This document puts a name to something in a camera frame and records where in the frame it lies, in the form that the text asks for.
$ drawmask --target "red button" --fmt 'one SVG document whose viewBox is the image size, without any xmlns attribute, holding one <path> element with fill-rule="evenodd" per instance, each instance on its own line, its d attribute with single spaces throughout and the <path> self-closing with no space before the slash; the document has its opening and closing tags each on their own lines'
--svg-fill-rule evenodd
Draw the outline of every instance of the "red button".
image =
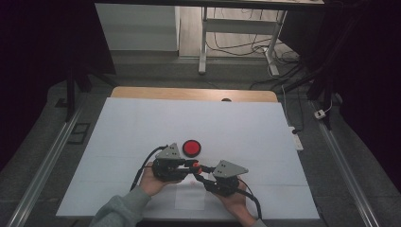
<svg viewBox="0 0 401 227">
<path fill-rule="evenodd" d="M 188 140 L 183 144 L 183 154 L 194 158 L 201 153 L 201 144 L 196 140 Z"/>
</svg>

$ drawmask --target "gray sleeve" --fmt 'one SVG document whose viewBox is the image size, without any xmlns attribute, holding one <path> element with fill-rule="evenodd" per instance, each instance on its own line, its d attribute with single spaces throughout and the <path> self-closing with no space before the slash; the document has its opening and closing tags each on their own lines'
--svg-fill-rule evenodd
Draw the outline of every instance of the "gray sleeve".
<svg viewBox="0 0 401 227">
<path fill-rule="evenodd" d="M 136 186 L 125 197 L 112 197 L 97 211 L 90 226 L 135 226 L 142 220 L 142 211 L 149 201 L 150 196 Z"/>
<path fill-rule="evenodd" d="M 258 219 L 251 227 L 267 227 L 261 219 Z"/>
</svg>

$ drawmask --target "white tabletop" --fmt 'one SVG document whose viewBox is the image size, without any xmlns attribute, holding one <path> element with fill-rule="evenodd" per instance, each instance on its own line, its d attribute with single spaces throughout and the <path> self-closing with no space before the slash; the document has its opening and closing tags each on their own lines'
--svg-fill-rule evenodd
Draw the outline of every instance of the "white tabletop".
<svg viewBox="0 0 401 227">
<path fill-rule="evenodd" d="M 249 169 L 241 177 L 263 218 L 319 218 L 280 103 L 135 98 L 107 99 L 57 216 L 93 216 L 112 196 L 130 191 L 152 150 L 180 148 L 189 139 L 201 143 L 200 164 L 224 159 Z M 247 204 L 256 215 L 253 202 Z M 153 197 L 144 217 L 233 219 L 190 177 Z"/>
</svg>

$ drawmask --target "black cable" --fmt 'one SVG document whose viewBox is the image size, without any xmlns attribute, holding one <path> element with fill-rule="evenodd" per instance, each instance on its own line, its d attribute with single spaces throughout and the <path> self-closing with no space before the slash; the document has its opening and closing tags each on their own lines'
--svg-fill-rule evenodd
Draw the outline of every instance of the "black cable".
<svg viewBox="0 0 401 227">
<path fill-rule="evenodd" d="M 151 158 L 151 156 L 152 156 L 154 153 L 156 153 L 156 151 L 158 151 L 159 149 L 165 149 L 165 148 L 168 148 L 168 145 L 166 145 L 166 146 L 164 146 L 164 147 L 158 147 L 158 148 L 154 149 L 154 150 L 148 155 L 148 157 L 145 159 L 145 162 L 142 164 L 141 168 L 138 169 L 138 172 L 136 173 L 135 179 L 133 180 L 133 183 L 132 183 L 132 185 L 131 185 L 130 191 L 132 191 L 133 188 L 134 188 L 134 187 L 136 186 L 136 184 L 138 183 L 139 178 L 141 177 L 141 174 L 142 174 L 142 172 L 144 171 L 144 168 L 145 168 L 145 166 L 147 165 L 148 160 Z"/>
<path fill-rule="evenodd" d="M 300 67 L 297 70 L 295 70 L 293 73 L 291 73 L 291 75 L 289 75 L 286 79 L 283 79 L 283 80 L 279 81 L 278 83 L 274 84 L 273 86 L 271 86 L 270 90 L 272 91 L 273 88 L 275 88 L 276 86 L 284 84 L 287 80 L 289 80 L 290 78 L 295 76 L 295 74 L 297 74 L 299 71 L 301 71 L 304 68 L 304 65 L 300 64 L 300 63 L 298 63 L 296 66 L 300 66 Z"/>
<path fill-rule="evenodd" d="M 230 45 L 230 46 L 219 46 L 217 38 L 216 38 L 216 32 L 215 32 L 215 44 L 219 49 L 233 49 L 233 48 L 242 47 L 242 46 L 246 46 L 246 45 L 250 45 L 250 44 L 259 44 L 259 43 L 262 43 L 262 42 L 265 42 L 265 41 L 269 41 L 269 40 L 271 40 L 271 39 L 256 41 L 256 42 L 247 43 L 247 44 Z"/>
<path fill-rule="evenodd" d="M 248 192 L 246 192 L 246 191 L 244 191 L 244 190 L 241 190 L 241 189 L 239 189 L 239 188 L 236 188 L 236 189 L 235 189 L 235 192 L 237 192 L 237 193 L 239 193 L 239 194 L 242 194 L 242 195 L 248 197 L 251 201 L 253 201 L 254 204 L 256 205 L 257 217 L 258 217 L 259 219 L 262 219 L 262 210 L 260 209 L 259 200 L 258 200 L 254 195 L 252 195 L 252 194 L 250 194 L 250 193 L 248 193 Z"/>
<path fill-rule="evenodd" d="M 241 9 L 242 13 L 247 13 L 247 12 L 250 12 L 250 11 L 253 11 L 253 9 L 249 9 L 248 11 L 244 11 L 244 9 Z"/>
<path fill-rule="evenodd" d="M 260 12 L 259 20 L 262 20 L 262 15 L 263 15 L 263 10 Z M 216 18 L 216 8 L 214 9 L 214 12 L 213 12 L 213 18 Z M 216 32 L 214 32 L 214 37 L 215 37 L 215 44 L 216 44 L 216 47 L 217 47 L 218 49 L 232 49 L 232 48 L 242 47 L 242 46 L 246 46 L 246 45 L 251 45 L 251 49 L 253 50 L 253 45 L 254 45 L 254 44 L 259 44 L 259 43 L 262 43 L 262 42 L 271 40 L 271 39 L 265 39 L 265 40 L 261 40 L 261 41 L 257 41 L 257 42 L 256 42 L 256 37 L 257 37 L 257 35 L 255 35 L 255 37 L 254 37 L 252 43 L 248 43 L 248 44 L 239 44 L 239 45 L 231 45 L 231 46 L 219 46 L 219 45 L 218 45 L 218 40 L 217 40 L 217 37 L 216 37 Z M 227 53 L 227 54 L 232 54 L 232 55 L 238 55 L 238 54 L 235 54 L 235 53 L 232 53 L 232 52 L 228 52 L 228 51 L 221 51 L 221 52 L 225 52 L 225 53 Z"/>
<path fill-rule="evenodd" d="M 251 188 L 244 182 L 244 181 L 242 181 L 241 179 L 239 179 L 242 183 L 244 183 L 245 184 L 245 186 L 248 188 L 248 190 L 250 190 L 250 192 L 251 192 L 251 195 L 253 195 L 253 192 L 252 192 L 252 190 L 251 190 Z"/>
<path fill-rule="evenodd" d="M 287 53 L 295 53 L 295 51 L 293 51 L 293 50 L 289 50 L 289 51 L 284 52 L 283 54 L 281 54 L 281 57 L 280 57 L 280 58 L 277 56 L 277 53 L 276 53 L 275 50 L 273 51 L 273 53 L 274 53 L 274 55 L 275 55 L 275 57 L 276 57 L 275 59 L 276 59 L 280 64 L 298 63 L 298 62 L 300 61 L 299 59 L 285 59 L 285 58 L 284 58 L 284 55 L 287 54 Z"/>
<path fill-rule="evenodd" d="M 220 89 L 216 84 L 214 84 L 214 83 L 211 83 L 211 82 L 208 82 L 208 81 L 205 81 L 205 83 L 207 83 L 207 84 L 209 84 L 209 85 L 212 85 L 214 88 L 216 88 L 216 89 Z"/>
<path fill-rule="evenodd" d="M 302 103 L 301 103 L 301 98 L 300 98 L 300 86 L 298 86 L 298 88 L 297 88 L 297 95 L 298 95 L 298 104 L 300 104 L 301 124 L 302 124 L 302 127 L 297 131 L 303 131 L 305 128 L 305 122 L 304 122 L 304 110 L 302 108 Z"/>
<path fill-rule="evenodd" d="M 293 70 L 295 70 L 298 66 L 300 66 L 300 64 L 297 64 L 297 65 L 295 65 L 294 67 L 292 67 L 288 72 L 286 72 L 282 77 L 285 77 L 285 76 L 287 76 L 288 74 L 290 74 Z M 268 82 L 271 82 L 271 81 L 274 81 L 274 80 L 278 80 L 278 79 L 266 79 L 266 80 L 262 80 L 262 81 L 257 81 L 257 82 L 254 82 L 253 84 L 251 84 L 251 86 L 249 87 L 249 90 L 251 90 L 253 87 L 254 87 L 254 85 L 256 85 L 256 84 L 264 84 L 264 83 L 268 83 Z"/>
<path fill-rule="evenodd" d="M 229 52 L 229 51 L 225 51 L 225 50 L 220 50 L 220 49 L 212 48 L 212 47 L 210 47 L 210 45 L 209 45 L 207 42 L 206 42 L 206 45 L 207 45 L 207 47 L 209 47 L 209 49 L 211 49 L 211 50 L 220 51 L 220 52 L 224 52 L 224 53 L 231 54 L 231 55 L 235 55 L 235 56 L 246 56 L 246 55 L 250 55 L 250 54 L 255 53 L 256 50 L 257 50 L 257 49 L 256 49 L 256 50 L 253 50 L 252 52 L 245 53 L 245 54 L 236 54 L 236 53 L 232 53 L 232 52 Z"/>
</svg>

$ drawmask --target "gray floor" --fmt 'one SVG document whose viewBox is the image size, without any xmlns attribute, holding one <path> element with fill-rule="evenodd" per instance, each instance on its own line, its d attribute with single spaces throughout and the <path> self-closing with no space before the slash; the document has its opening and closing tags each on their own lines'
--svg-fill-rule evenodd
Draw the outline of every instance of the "gray floor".
<svg viewBox="0 0 401 227">
<path fill-rule="evenodd" d="M 196 60 L 151 55 L 140 57 L 114 55 L 113 59 L 116 64 L 117 76 L 112 76 L 112 78 L 125 86 L 247 90 L 254 81 L 269 78 L 266 73 L 266 61 L 210 59 L 207 64 L 206 76 L 200 77 Z M 280 66 L 279 70 L 286 72 L 290 67 L 290 65 Z M 112 88 L 103 81 L 94 77 L 91 77 L 91 80 L 94 84 L 92 92 L 78 94 L 78 98 L 86 96 L 85 106 L 78 123 L 89 123 L 89 133 L 96 124 L 106 97 L 112 91 Z M 269 90 L 276 82 L 277 80 L 253 88 Z M 308 84 L 299 90 L 304 114 L 301 114 L 297 90 L 287 94 L 286 101 L 290 124 L 300 129 L 304 121 L 304 128 L 299 132 L 299 136 L 305 149 L 299 153 L 299 157 L 318 210 L 322 211 L 328 226 L 365 226 L 323 139 L 318 122 L 312 116 L 309 102 L 305 99 L 307 88 Z M 0 226 L 5 226 L 9 221 L 39 164 L 61 129 L 65 118 L 65 109 L 56 108 L 55 104 L 59 98 L 65 98 L 65 93 L 64 83 L 50 89 L 48 102 L 41 117 L 14 158 L 0 173 Z M 279 99 L 283 103 L 284 97 L 279 96 Z M 331 122 L 333 133 L 381 225 L 399 226 L 401 223 L 401 196 L 372 153 L 342 120 L 338 102 L 335 102 L 332 108 Z M 87 226 L 89 224 L 89 219 L 74 220 L 55 217 L 89 138 L 89 135 L 85 137 L 82 144 L 65 145 L 44 190 L 26 221 L 26 226 Z M 78 140 L 79 138 L 73 136 L 69 138 L 70 142 Z M 268 226 L 326 226 L 321 219 L 266 220 L 266 223 Z M 201 226 L 203 224 L 191 224 L 191 226 L 194 225 Z"/>
</svg>

